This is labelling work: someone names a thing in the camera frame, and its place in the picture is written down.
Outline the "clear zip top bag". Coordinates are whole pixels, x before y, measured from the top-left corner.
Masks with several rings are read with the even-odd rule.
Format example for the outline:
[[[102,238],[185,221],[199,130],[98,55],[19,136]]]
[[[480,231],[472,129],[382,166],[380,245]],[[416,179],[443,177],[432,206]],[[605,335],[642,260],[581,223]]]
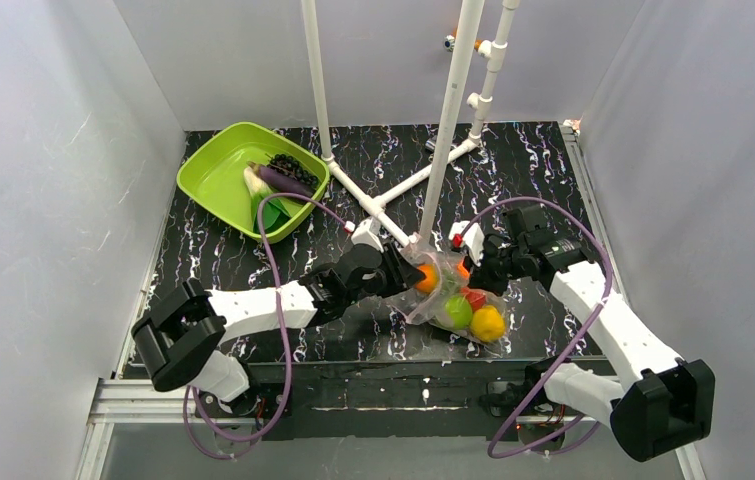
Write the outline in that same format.
[[[471,289],[468,280],[463,279],[456,270],[457,263],[464,258],[463,255],[453,252],[440,252],[429,245],[419,246],[416,244],[411,244],[403,248],[401,253],[406,259],[417,266],[422,264],[433,264],[440,274],[440,286],[431,295],[423,295],[413,288],[388,299],[388,304],[394,310],[399,312],[407,323],[412,325],[431,324],[442,330],[446,330],[452,334],[479,344],[495,343],[506,336],[507,331],[499,340],[491,343],[483,343],[471,335],[469,332],[469,326],[464,330],[448,330],[436,323],[435,317],[437,309],[441,307],[449,297],[456,294],[462,294],[464,288]],[[493,305],[501,312],[508,330],[507,312],[504,300],[500,296],[493,295],[484,290],[482,291],[485,292],[487,296],[486,305]]]

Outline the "fake green apple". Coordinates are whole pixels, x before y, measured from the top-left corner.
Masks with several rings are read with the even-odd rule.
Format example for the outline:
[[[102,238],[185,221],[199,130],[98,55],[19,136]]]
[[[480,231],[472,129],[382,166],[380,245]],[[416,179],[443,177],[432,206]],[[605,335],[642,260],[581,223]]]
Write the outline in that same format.
[[[462,294],[449,297],[444,304],[437,309],[436,323],[448,330],[466,329],[473,317],[473,309],[470,302]]]

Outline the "fake bok choy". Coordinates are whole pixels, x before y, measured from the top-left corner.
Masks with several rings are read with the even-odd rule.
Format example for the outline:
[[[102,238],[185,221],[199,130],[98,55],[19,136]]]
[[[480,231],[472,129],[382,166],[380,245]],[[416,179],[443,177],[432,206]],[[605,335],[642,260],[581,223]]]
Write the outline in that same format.
[[[262,211],[259,211],[260,203],[272,195],[274,191],[254,174],[249,166],[243,170],[243,179],[250,195],[253,231],[255,233],[260,233],[260,224],[264,225],[266,233],[271,233],[290,220],[290,215],[280,198],[268,200]]]

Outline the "fake purple eggplant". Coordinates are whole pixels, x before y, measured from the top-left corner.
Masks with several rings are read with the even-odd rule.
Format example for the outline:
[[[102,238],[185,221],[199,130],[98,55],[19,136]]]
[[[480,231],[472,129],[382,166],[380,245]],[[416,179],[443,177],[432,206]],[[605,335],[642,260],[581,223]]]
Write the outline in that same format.
[[[306,197],[313,197],[315,194],[315,190],[302,181],[290,178],[266,165],[254,162],[249,162],[248,165],[254,174],[279,192],[298,194]]]

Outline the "fake dark grapes bunch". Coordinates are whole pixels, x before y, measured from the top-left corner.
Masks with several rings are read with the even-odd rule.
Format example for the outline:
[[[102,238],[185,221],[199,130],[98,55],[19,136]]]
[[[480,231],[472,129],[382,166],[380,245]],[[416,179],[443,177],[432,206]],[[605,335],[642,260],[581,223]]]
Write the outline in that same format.
[[[318,177],[306,170],[302,164],[291,155],[287,154],[275,154],[269,157],[268,166],[293,180],[297,180],[307,187],[315,189],[319,180]]]

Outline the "fake mango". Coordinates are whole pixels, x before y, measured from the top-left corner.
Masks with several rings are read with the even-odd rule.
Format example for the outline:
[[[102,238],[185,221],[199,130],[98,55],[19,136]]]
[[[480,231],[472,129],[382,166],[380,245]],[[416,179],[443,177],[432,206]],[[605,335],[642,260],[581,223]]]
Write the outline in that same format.
[[[433,294],[440,286],[440,274],[433,264],[422,264],[417,267],[421,278],[414,285],[414,289],[423,295]]]

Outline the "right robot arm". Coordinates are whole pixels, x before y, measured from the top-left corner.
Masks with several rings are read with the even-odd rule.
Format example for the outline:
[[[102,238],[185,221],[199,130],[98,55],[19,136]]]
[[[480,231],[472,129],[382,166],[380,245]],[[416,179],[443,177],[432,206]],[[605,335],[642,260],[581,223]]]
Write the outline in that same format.
[[[546,211],[556,204],[529,197],[502,201],[505,235],[485,234],[479,220],[456,222],[452,248],[464,252],[469,285],[496,295],[509,282],[538,282],[581,324],[563,352],[531,363],[520,383],[495,382],[480,403],[504,417],[494,438],[516,426],[537,405],[572,409],[609,428],[622,450],[645,462],[708,437],[712,429],[715,375],[702,360],[687,361],[656,337],[613,289],[609,256],[589,230],[598,258],[577,239],[555,232]],[[616,377],[581,368],[569,357],[584,336],[599,346]]]

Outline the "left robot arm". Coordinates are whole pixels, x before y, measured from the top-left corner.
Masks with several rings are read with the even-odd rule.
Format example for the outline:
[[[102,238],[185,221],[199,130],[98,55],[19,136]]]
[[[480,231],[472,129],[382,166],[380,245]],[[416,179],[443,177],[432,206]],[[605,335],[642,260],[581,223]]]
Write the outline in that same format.
[[[391,244],[356,244],[336,262],[279,288],[206,290],[196,279],[185,281],[138,320],[131,335],[155,390],[189,386],[232,402],[255,383],[242,362],[219,351],[220,344],[321,326],[364,298],[392,297],[425,277]]]

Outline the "fake orange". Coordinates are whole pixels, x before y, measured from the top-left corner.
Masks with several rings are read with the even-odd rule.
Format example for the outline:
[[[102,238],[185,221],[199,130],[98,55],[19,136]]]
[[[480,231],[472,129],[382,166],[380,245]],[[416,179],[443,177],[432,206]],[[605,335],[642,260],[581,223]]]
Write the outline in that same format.
[[[471,259],[469,257],[464,257],[457,263],[456,270],[463,279],[468,280],[470,278],[470,270],[472,267],[473,262],[471,261]]]

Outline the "green plastic tray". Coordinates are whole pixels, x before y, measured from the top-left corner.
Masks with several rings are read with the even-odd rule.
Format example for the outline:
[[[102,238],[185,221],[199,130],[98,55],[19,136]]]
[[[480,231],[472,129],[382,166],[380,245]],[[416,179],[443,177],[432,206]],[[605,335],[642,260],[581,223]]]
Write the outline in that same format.
[[[276,243],[312,212],[330,181],[326,163],[265,127],[240,122],[184,162],[177,185],[209,213],[259,242]]]

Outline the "white PVC pipe frame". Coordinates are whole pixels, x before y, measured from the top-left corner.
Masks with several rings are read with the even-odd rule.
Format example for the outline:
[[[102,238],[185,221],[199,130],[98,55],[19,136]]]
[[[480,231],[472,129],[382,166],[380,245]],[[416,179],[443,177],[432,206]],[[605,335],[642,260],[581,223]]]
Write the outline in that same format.
[[[360,188],[335,159],[330,134],[327,110],[326,89],[320,50],[317,6],[314,1],[302,1],[300,9],[305,30],[309,73],[320,141],[320,158],[326,163],[332,177],[353,196],[368,217],[373,217],[401,246],[405,247],[431,236],[435,224],[435,214],[441,196],[447,166],[461,156],[478,148],[482,142],[482,127],[487,120],[493,103],[493,90],[502,69],[508,48],[508,37],[513,19],[520,3],[503,1],[495,38],[491,41],[477,40],[480,21],[484,9],[482,1],[464,1],[461,5],[457,32],[453,35],[454,46],[447,77],[447,87],[443,98],[441,116],[438,123],[435,150],[431,163],[389,191],[373,197]],[[459,110],[464,100],[464,91],[470,71],[472,56],[477,53],[487,60],[486,75],[482,90],[469,97],[474,118],[467,135],[457,147],[452,146]],[[415,234],[407,234],[386,213],[386,206],[400,195],[408,192],[421,182],[427,183],[424,211]]]

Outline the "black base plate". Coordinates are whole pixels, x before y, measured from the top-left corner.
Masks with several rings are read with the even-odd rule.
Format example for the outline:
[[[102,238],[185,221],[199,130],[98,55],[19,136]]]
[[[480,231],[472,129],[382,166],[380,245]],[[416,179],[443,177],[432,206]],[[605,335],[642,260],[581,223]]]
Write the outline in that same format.
[[[479,403],[496,382],[520,383],[528,361],[305,362],[293,366],[283,417],[267,441],[484,437],[503,420]]]

